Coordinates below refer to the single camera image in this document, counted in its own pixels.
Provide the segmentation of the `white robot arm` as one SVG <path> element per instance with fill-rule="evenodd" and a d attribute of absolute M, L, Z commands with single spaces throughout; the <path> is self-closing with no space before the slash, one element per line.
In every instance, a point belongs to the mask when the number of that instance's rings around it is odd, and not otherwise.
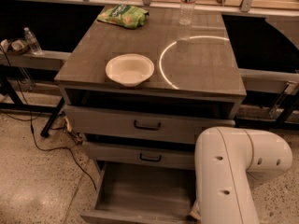
<path fill-rule="evenodd" d="M 268 131 L 213 127 L 195 144 L 196 200 L 200 224 L 260 224 L 251 189 L 286 172 L 292 150 Z"/>

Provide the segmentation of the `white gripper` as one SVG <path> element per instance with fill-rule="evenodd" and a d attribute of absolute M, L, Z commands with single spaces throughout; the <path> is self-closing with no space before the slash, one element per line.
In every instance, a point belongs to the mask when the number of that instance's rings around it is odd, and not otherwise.
<path fill-rule="evenodd" d="M 201 214 L 200 214 L 200 208 L 199 208 L 198 201 L 195 201 L 193 203 L 191 211 L 190 211 L 190 216 L 193 217 L 196 220 L 200 220 L 201 219 Z"/>

